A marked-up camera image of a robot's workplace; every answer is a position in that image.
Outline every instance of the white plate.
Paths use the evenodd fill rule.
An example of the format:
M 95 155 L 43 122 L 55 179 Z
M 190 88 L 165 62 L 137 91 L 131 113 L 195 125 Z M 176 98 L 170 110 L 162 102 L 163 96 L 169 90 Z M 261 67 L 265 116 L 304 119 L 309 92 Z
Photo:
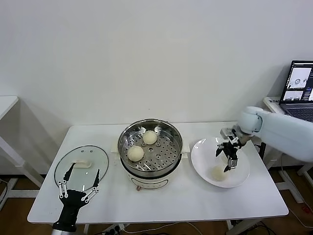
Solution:
M 250 174 L 250 164 L 242 150 L 237 151 L 238 163 L 235 169 L 228 172 L 224 181 L 217 181 L 212 177 L 212 168 L 216 165 L 225 165 L 224 152 L 215 157 L 217 144 L 223 142 L 221 138 L 206 138 L 198 141 L 191 151 L 191 162 L 196 172 L 207 182 L 222 188 L 233 188 L 243 184 Z

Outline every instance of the laptop screen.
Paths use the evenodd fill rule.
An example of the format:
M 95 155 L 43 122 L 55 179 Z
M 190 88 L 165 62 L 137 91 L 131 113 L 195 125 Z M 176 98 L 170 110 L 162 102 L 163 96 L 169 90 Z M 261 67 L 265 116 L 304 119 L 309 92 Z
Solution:
M 280 103 L 313 103 L 313 61 L 292 61 Z

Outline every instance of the power strip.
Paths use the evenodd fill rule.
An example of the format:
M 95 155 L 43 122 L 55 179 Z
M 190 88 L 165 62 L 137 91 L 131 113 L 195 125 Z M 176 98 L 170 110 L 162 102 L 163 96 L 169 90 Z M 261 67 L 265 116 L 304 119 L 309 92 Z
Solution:
M 108 228 L 106 228 L 103 232 L 102 235 L 105 235 L 105 233 L 110 232 L 110 230 L 114 230 L 114 235 L 118 235 L 117 231 L 115 231 L 115 227 L 118 226 L 119 227 L 119 231 L 121 233 L 121 231 L 126 228 L 129 224 L 112 224 L 111 226 L 109 226 Z

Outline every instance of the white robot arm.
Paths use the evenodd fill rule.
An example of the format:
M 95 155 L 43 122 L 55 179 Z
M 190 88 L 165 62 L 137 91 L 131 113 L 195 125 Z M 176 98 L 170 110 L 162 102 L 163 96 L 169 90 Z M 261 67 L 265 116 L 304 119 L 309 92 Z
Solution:
M 313 162 L 313 123 L 283 114 L 274 114 L 257 107 L 246 107 L 238 124 L 221 130 L 227 143 L 218 145 L 216 156 L 222 151 L 228 158 L 224 171 L 237 165 L 238 149 L 253 136 L 298 160 Z

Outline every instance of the floor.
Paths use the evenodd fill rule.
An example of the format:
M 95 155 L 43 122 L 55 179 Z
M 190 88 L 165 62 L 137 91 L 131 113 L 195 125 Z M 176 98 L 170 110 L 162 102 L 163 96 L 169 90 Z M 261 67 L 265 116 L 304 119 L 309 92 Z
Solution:
M 287 170 L 292 180 L 298 187 L 306 202 L 313 208 L 313 188 L 309 186 L 304 177 L 296 174 L 296 170 Z M 278 171 L 271 170 L 270 174 L 275 182 L 281 182 Z M 0 184 L 0 191 L 5 187 L 4 183 Z M 15 189 L 38 189 L 28 179 L 19 179 Z M 313 214 L 304 204 L 297 204 L 289 191 L 281 192 L 287 206 L 296 213 L 296 215 L 308 226 L 313 226 Z M 51 234 L 50 225 L 31 224 L 27 222 L 28 212 L 34 202 L 31 198 L 10 198 L 0 211 L 1 235 L 49 235 Z M 308 235 L 313 229 L 306 229 L 290 212 L 289 215 L 279 218 L 264 219 L 263 222 L 272 229 L 277 235 Z M 193 223 L 203 235 L 224 235 L 227 231 L 227 225 L 224 221 L 216 222 L 195 222 Z M 127 227 L 127 231 L 135 232 L 145 229 L 157 228 L 165 224 L 132 224 Z M 104 230 L 109 225 L 90 225 L 89 235 L 94 235 Z M 160 230 L 150 231 L 146 234 L 168 233 L 170 235 L 196 235 L 197 231 L 187 223 L 179 223 L 165 227 Z M 267 235 L 265 228 L 259 227 L 251 230 L 248 235 Z

